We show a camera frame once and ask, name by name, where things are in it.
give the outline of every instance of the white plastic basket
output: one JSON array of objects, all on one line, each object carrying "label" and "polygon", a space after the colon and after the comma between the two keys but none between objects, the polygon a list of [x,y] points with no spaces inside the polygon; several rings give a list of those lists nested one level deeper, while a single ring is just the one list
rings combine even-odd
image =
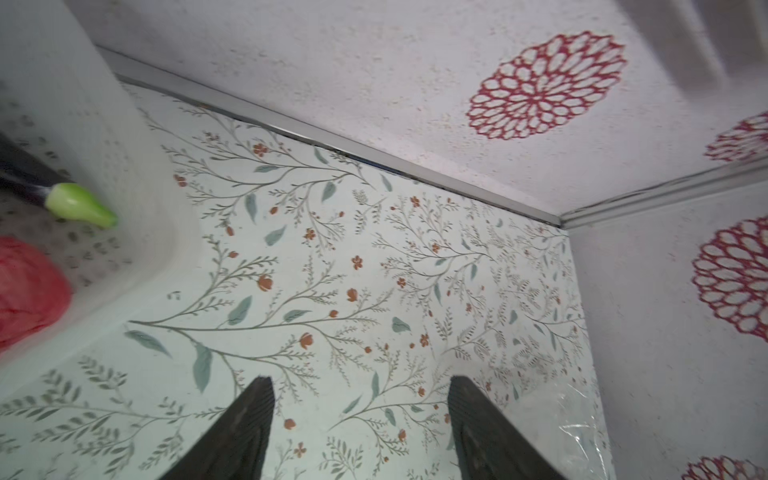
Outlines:
[{"label": "white plastic basket", "polygon": [[162,297],[194,266],[200,232],[167,157],[61,1],[4,4],[0,62],[0,130],[120,221],[114,230],[61,223],[0,197],[0,234],[45,251],[74,289],[61,320],[0,354],[5,397]]}]

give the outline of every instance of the aluminum corner strip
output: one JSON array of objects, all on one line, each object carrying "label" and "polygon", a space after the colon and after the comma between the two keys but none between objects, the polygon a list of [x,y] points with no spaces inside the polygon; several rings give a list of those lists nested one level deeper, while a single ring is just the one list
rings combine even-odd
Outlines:
[{"label": "aluminum corner strip", "polygon": [[160,68],[152,67],[123,54],[102,47],[98,47],[98,50],[117,77],[127,83],[150,88],[192,103],[205,104],[212,110],[237,120],[257,124],[278,134],[347,154],[356,160],[411,177],[425,184],[480,200],[494,207],[556,227],[561,225],[557,215],[529,207],[448,175],[429,170],[349,138],[314,127]]},{"label": "aluminum corner strip", "polygon": [[767,180],[768,157],[753,161],[741,161],[636,190],[598,204],[571,210],[562,215],[563,224],[561,227],[570,230],[585,225],[593,225],[686,200],[721,194],[734,188],[746,187]]}]

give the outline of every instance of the red cloth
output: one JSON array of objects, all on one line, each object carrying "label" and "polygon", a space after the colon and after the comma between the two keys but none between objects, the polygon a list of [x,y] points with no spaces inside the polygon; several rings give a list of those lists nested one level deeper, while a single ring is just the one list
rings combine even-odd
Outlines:
[{"label": "red cloth", "polygon": [[0,350],[64,315],[72,288],[39,250],[0,237]]}]

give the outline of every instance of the red dahlia print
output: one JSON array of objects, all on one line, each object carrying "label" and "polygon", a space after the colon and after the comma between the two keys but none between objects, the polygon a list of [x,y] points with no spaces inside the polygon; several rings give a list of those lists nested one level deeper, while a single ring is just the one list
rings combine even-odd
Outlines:
[{"label": "red dahlia print", "polygon": [[741,333],[768,342],[768,217],[719,230],[700,250],[699,299]]},{"label": "red dahlia print", "polygon": [[726,456],[701,457],[698,463],[689,463],[683,480],[766,480],[766,470],[749,460],[732,460]]},{"label": "red dahlia print", "polygon": [[525,138],[566,124],[605,97],[627,64],[612,35],[557,35],[499,65],[472,97],[469,126],[488,138]]},{"label": "red dahlia print", "polygon": [[743,161],[768,154],[768,111],[742,120],[736,127],[717,135],[705,155],[712,160]]}]

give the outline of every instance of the clear plastic wrap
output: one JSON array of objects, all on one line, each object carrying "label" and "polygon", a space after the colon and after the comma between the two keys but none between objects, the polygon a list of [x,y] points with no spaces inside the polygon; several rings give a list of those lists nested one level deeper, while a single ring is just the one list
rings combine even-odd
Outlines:
[{"label": "clear plastic wrap", "polygon": [[512,424],[566,478],[608,480],[590,396],[565,381],[551,381],[510,410]]}]

